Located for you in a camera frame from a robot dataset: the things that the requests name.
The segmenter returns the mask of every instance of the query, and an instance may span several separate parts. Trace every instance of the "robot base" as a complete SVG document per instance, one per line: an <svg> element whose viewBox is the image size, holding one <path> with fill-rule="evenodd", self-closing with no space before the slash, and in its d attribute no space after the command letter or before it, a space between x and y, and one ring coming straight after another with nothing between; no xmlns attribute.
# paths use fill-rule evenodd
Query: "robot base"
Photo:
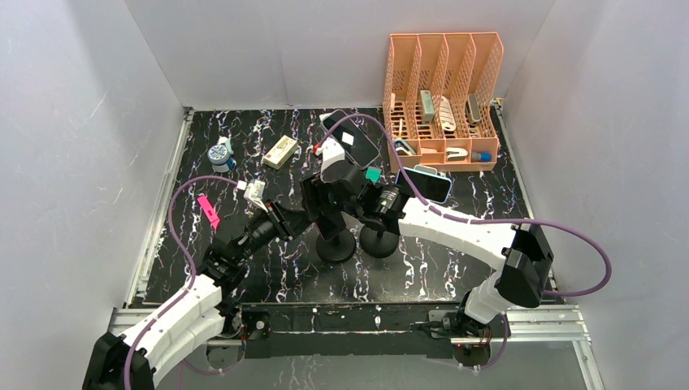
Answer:
<svg viewBox="0 0 689 390"><path fill-rule="evenodd" d="M357 250L357 241L349 230L343 230L337 236L326 240L318 235L316 253L328 264L342 264L347 262Z"/></svg>
<svg viewBox="0 0 689 390"><path fill-rule="evenodd" d="M369 227L362 227L359 232L359 244L362 250L374 258L386 258L395 253L400 246L400 237L391 232L377 232Z"/></svg>

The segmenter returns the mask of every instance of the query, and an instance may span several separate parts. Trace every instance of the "smartphone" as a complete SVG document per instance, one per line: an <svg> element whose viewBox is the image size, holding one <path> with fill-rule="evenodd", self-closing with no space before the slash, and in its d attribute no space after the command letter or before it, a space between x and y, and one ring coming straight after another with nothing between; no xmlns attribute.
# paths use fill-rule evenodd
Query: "smartphone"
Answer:
<svg viewBox="0 0 689 390"><path fill-rule="evenodd" d="M432 175L412 168L405 168L405 171L423 197L435 203L445 203L448 200L452 188L452 181L448 177ZM401 171L397 172L395 184L411 191Z"/></svg>
<svg viewBox="0 0 689 390"><path fill-rule="evenodd" d="M342 110L333 111L327 117L321 115L321 124L326 130L329 130L333 124L346 115ZM360 168L368 167L380 155L378 148L352 120L347 120L338 126L332 132L332 137L340 142L347 157Z"/></svg>

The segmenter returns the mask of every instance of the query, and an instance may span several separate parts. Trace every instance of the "cable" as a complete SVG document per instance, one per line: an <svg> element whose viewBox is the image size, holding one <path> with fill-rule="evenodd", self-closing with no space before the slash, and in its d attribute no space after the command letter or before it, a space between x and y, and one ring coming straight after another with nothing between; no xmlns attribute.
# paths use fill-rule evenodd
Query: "cable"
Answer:
<svg viewBox="0 0 689 390"><path fill-rule="evenodd" d="M323 136L323 139L318 143L318 146L320 146L331 134L332 131L335 130L338 126L343 124L345 121L350 120L352 118L363 118L363 119L368 119L371 122L375 123L378 125L378 128L380 131L383 133L385 138L388 140L388 144L391 147L391 150L395 150L395 145L392 142L392 138L390 135L385 131L385 127L383 126L382 123L380 123L376 118L367 115L367 114L350 114L345 116L344 118L338 120L335 122L335 124L326 131L325 136ZM407 172L404 169L401 169L404 165L402 164L402 161L400 159L400 156L397 155L397 153L392 153L392 156L395 158L397 162L397 166L400 167L400 173L404 176L405 180L407 180L407 183L409 183L409 186L411 187L412 191L414 192L414 195L421 201L421 203L424 206L429 205L429 201L421 195L421 193L418 191L414 183L411 181L409 176L407 175ZM557 222L550 222L546 221L543 219L466 219L466 218L459 218L454 215L449 215L449 214L443 214L438 208L435 206L431 205L428 206L428 210L432 211L436 215L439 215L445 219L449 219L451 221L455 222L460 222L460 223L472 223L476 225L487 225L487 224L493 224L493 223L511 223L511 224L520 224L520 223L529 223L532 225L541 225L541 226L549 226L551 228L556 228L557 230L561 230L563 232L567 232L573 236L578 237L579 239L585 241L587 244L589 244L593 249L595 249L598 254L603 258L603 262L605 263L605 275L603 276L603 279L596 284L595 286L591 288L587 288L585 290L581 291L573 291L573 292L559 292L559 291L550 291L546 290L544 291L545 294L555 296L555 297L581 297L583 295L588 295L591 293L595 293L596 291L600 290L603 288L609 281L610 277L613 274L613 265L610 262L610 257L608 257L608 254L605 252L605 250L597 243L595 242L591 237L587 236L586 234L573 229L571 227L567 227L561 223Z"/></svg>
<svg viewBox="0 0 689 390"><path fill-rule="evenodd" d="M182 390L182 378L184 378L184 366L180 363L177 365L177 390Z"/></svg>
<svg viewBox="0 0 689 390"><path fill-rule="evenodd" d="M187 247L182 244L182 240L180 240L180 236L177 235L177 232L175 231L175 226L172 224L172 210L175 208L175 201L177 200L177 197L186 189L188 186L191 184L194 184L198 181L201 180L219 180L219 181L224 181L225 183L231 184L236 186L236 181L228 179L227 177L222 177L222 176L213 176L213 175L204 175L204 176L198 176L194 177L193 179L188 180L187 182L183 183L172 195L172 198L170 199L170 205L167 207L167 227L170 230L170 234L172 235L172 238L175 239L175 242L177 245L182 249L182 252L184 253L184 257L187 260L187 263L189 264L189 270L190 270L190 276L189 276L189 283L187 287L182 291L182 293L175 298L174 301L170 302L169 305L165 306L164 309L160 311L158 314L158 318L162 317L165 313L167 313L172 306L176 305L179 301L181 301L186 295L189 293L189 290L192 288L194 281L196 280L196 264L194 264L192 255L189 253L189 250ZM132 375L131 375L131 369L132 369L132 359L134 358L134 353L137 351L137 346L141 342L141 339L144 337L146 332L148 332L153 325L157 322L158 320L156 318L153 318L149 321L148 325L146 325L142 330L141 333L139 333L138 336L136 336L136 339L134 339L134 342L132 343L132 347L129 348L129 351L127 352L127 358L124 360L124 388L125 390L132 390Z"/></svg>

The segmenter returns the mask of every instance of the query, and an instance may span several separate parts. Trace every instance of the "black marble tabletop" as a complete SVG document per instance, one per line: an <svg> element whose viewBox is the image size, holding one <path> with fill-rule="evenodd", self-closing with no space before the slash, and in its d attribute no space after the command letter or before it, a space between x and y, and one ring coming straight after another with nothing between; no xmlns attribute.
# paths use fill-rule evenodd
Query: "black marble tabletop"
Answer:
<svg viewBox="0 0 689 390"><path fill-rule="evenodd" d="M206 151L221 136L232 138L236 159L229 173L234 180L264 180L264 197L298 207L299 181L319 169L313 145L323 135L319 115L332 110L244 110L198 111L184 147L175 188L199 175L213 174ZM349 109L382 120L380 109ZM372 123L357 121L383 152L374 166L387 172L383 182L394 180L389 172L383 135ZM453 173L452 195L444 206L481 218L525 217L527 208L519 188L512 159L501 146L492 172ZM264 165L262 156L288 135L299 141L294 156L280 169ZM199 208L197 198L206 195L220 216L220 223L246 223L254 208L236 189L225 183L197 183L175 204L174 225L197 264L213 236L213 229ZM356 232L360 225L348 219ZM315 251L318 230L310 228L291 242L274 241L248 261L246 279L235 291L243 302L410 302L456 301L481 284L491 269L475 258L428 240L401 239L400 249L389 258L374 259L358 248L343 265L322 262ZM145 304L159 304L174 294L189 273L184 255L167 230L158 241L153 268L144 298Z"/></svg>

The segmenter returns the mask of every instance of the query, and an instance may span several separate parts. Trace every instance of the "small white box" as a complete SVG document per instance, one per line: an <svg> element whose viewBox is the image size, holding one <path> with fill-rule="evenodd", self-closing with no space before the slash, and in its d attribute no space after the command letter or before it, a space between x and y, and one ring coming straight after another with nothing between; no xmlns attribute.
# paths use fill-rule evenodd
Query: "small white box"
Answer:
<svg viewBox="0 0 689 390"><path fill-rule="evenodd" d="M263 163L271 168L280 169L296 150L297 142L288 136L282 136L278 143L263 156Z"/></svg>

